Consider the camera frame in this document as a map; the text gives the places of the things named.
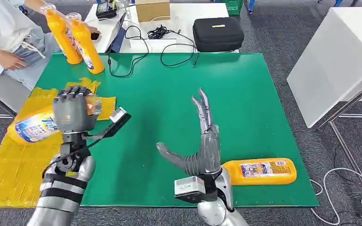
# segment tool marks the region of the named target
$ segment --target bottle label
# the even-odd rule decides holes
[[[41,113],[16,122],[15,130],[25,141],[34,143],[59,131],[53,113]]]
[[[75,42],[75,39],[74,37],[72,36],[71,34],[71,31],[69,29],[66,28],[66,36],[67,38],[70,40],[70,44],[73,46],[74,49],[77,49],[77,45],[76,45],[76,42]],[[60,45],[60,43],[58,43],[60,49],[62,50],[62,53],[63,55],[65,55],[66,59],[67,59],[67,56],[66,56],[66,53],[65,51],[63,50],[63,47]]]
[[[240,164],[242,175],[245,178],[250,177],[268,177],[289,175],[291,169],[286,161],[269,161],[258,163],[243,163]]]
[[[81,56],[84,59],[84,62],[86,63],[87,67],[91,70],[94,69],[92,61],[88,53],[84,51],[84,49],[81,47],[80,43],[77,43],[78,49],[80,50]]]

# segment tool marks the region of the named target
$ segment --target yellow bottle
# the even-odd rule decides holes
[[[41,11],[46,17],[48,27],[52,31],[56,42],[58,42],[58,45],[66,56],[67,62],[71,65],[80,63],[82,57],[77,51],[70,31],[66,27],[65,19],[58,14],[55,5],[46,3],[41,7]]]
[[[92,43],[91,32],[81,21],[81,15],[79,13],[69,13],[66,18],[69,21],[71,33],[75,38],[78,49],[84,58],[88,70],[92,74],[101,73],[105,67]]]
[[[296,169],[287,158],[228,161],[222,165],[232,185],[285,185],[296,180]]]
[[[86,98],[88,115],[100,114],[102,103],[91,95]],[[59,132],[52,106],[38,110],[22,120],[13,121],[7,135],[19,144],[34,143]]]

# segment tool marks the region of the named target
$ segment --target green container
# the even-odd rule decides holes
[[[225,3],[228,15],[237,16],[241,12],[243,0],[221,0],[221,3]]]

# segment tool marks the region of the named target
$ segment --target person's arm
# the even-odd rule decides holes
[[[4,50],[0,50],[0,65],[9,70],[27,67],[27,64],[22,61],[22,58]]]
[[[44,0],[24,0],[24,4],[25,6],[27,6],[28,8],[34,10],[35,12],[41,13],[40,8],[41,6],[43,6],[46,2]],[[65,15],[63,15],[61,12],[59,12],[59,15],[63,18],[65,18]],[[87,26],[87,28],[89,29],[89,31],[91,33],[100,33],[100,31],[97,30],[96,27],[91,27],[88,26],[87,24],[85,24]]]
[[[44,0],[24,0],[25,6],[39,13],[41,13],[41,6],[43,6],[45,3],[46,2]]]

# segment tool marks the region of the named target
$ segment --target person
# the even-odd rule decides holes
[[[0,75],[7,74],[32,90],[54,52],[60,51],[52,33],[44,34],[18,7],[41,13],[43,0],[0,0]],[[89,27],[92,33],[99,32]]]

